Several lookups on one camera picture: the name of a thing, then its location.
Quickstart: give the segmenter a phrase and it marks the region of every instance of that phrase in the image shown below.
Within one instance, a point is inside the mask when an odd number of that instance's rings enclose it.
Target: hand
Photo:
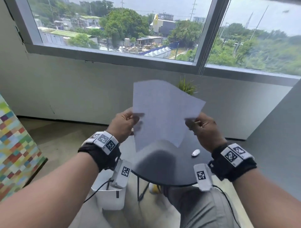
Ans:
[[[193,131],[197,136],[202,147],[210,153],[212,153],[215,148],[227,142],[218,130],[214,119],[203,112],[199,114],[199,116],[195,119],[195,122],[192,120],[186,120],[185,124],[189,130]]]
[[[116,114],[106,132],[114,136],[119,143],[124,142],[131,135],[133,126],[139,121],[138,116],[132,115],[132,108]]]

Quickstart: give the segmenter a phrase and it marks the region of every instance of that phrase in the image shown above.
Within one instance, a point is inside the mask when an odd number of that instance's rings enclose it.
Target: person's left arm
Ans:
[[[139,118],[132,110],[119,113],[107,132],[122,143]],[[80,210],[99,169],[93,158],[79,152],[47,176],[29,184],[0,204],[1,227],[68,227]]]

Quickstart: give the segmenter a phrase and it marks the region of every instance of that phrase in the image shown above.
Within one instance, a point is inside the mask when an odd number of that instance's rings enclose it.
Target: forearm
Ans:
[[[78,153],[47,176],[2,202],[1,226],[68,227],[97,175],[98,167],[92,157]]]
[[[301,202],[253,169],[233,186],[255,228],[300,227]]]

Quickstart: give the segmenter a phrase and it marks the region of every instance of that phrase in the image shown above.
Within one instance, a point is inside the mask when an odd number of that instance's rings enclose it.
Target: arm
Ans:
[[[122,143],[138,117],[132,110],[119,113],[107,132]],[[0,203],[1,227],[68,227],[80,210],[99,172],[93,158],[79,152],[47,176],[31,183]]]
[[[215,121],[204,113],[196,122],[186,121],[186,125],[209,152],[227,142]],[[243,174],[233,186],[255,228],[300,227],[301,202],[265,178],[257,168]]]

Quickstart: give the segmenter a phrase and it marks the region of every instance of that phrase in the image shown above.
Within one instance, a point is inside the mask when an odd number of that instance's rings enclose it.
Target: colorful mosaic panel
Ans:
[[[0,95],[0,201],[20,190],[45,159]]]

